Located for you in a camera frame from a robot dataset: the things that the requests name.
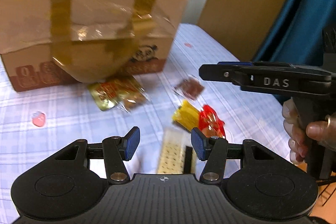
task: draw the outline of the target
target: orange floor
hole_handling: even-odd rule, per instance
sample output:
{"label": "orange floor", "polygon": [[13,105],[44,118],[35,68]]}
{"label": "orange floor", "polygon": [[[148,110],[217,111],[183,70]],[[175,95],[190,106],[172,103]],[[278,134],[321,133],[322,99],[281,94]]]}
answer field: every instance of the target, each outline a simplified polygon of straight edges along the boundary
{"label": "orange floor", "polygon": [[[301,169],[306,170],[305,165],[299,166]],[[320,193],[326,188],[326,186],[320,187]],[[326,199],[330,196],[330,194],[335,190],[336,183],[333,183],[328,186],[327,189],[323,192],[323,194],[317,200],[311,216],[318,216],[320,218],[325,219],[331,224],[336,224],[336,191],[330,197],[330,199],[325,203]]]}

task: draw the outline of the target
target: panda print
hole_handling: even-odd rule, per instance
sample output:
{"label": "panda print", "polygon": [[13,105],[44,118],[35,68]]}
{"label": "panda print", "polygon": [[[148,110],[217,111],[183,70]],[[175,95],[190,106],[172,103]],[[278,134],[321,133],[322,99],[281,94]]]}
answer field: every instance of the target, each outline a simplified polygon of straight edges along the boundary
{"label": "panda print", "polygon": [[131,62],[138,61],[151,61],[157,59],[155,57],[155,51],[158,49],[156,45],[141,45],[139,50],[131,58]]}

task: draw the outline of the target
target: blue curtain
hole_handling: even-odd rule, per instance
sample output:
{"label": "blue curtain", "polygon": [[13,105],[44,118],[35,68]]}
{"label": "blue curtain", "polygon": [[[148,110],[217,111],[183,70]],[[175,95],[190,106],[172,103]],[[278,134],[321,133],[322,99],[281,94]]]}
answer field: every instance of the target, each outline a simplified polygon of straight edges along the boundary
{"label": "blue curtain", "polygon": [[336,22],[336,0],[286,0],[254,61],[322,65],[322,29]]}

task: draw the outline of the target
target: screw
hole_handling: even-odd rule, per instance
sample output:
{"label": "screw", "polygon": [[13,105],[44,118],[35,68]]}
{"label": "screw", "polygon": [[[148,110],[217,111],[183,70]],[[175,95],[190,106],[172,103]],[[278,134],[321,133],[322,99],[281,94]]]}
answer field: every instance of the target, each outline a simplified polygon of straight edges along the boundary
{"label": "screw", "polygon": [[114,181],[124,181],[127,178],[127,175],[125,173],[113,173],[110,175],[110,178]]}
{"label": "screw", "polygon": [[219,175],[217,173],[209,172],[209,173],[205,173],[203,175],[203,178],[205,180],[214,181],[214,180],[218,180],[219,179]]}

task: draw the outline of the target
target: table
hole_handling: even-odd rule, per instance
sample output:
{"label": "table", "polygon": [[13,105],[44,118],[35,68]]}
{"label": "table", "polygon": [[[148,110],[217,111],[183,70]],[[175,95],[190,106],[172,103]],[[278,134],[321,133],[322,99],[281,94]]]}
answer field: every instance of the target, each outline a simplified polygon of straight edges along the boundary
{"label": "table", "polygon": [[[16,93],[0,63],[0,224],[18,217],[10,194],[13,181],[76,139],[98,143],[109,136],[123,136],[138,126],[140,145],[126,167],[130,175],[155,173],[164,129],[172,126],[171,116],[183,100],[172,86],[187,75],[198,76],[202,64],[219,61],[237,59],[199,27],[181,24],[164,71],[136,76],[152,100],[131,113],[120,109],[100,111],[84,84]],[[213,107],[225,121],[226,134],[233,143],[252,138],[289,159],[289,137],[283,130],[281,105],[272,95],[242,92],[229,83],[203,85],[205,90],[194,106]],[[46,124],[41,128],[32,123],[32,115],[38,111],[46,115]],[[203,162],[197,163],[198,175],[203,166]],[[96,168],[104,173],[102,162]],[[225,176],[238,168],[239,161],[229,160]]]}

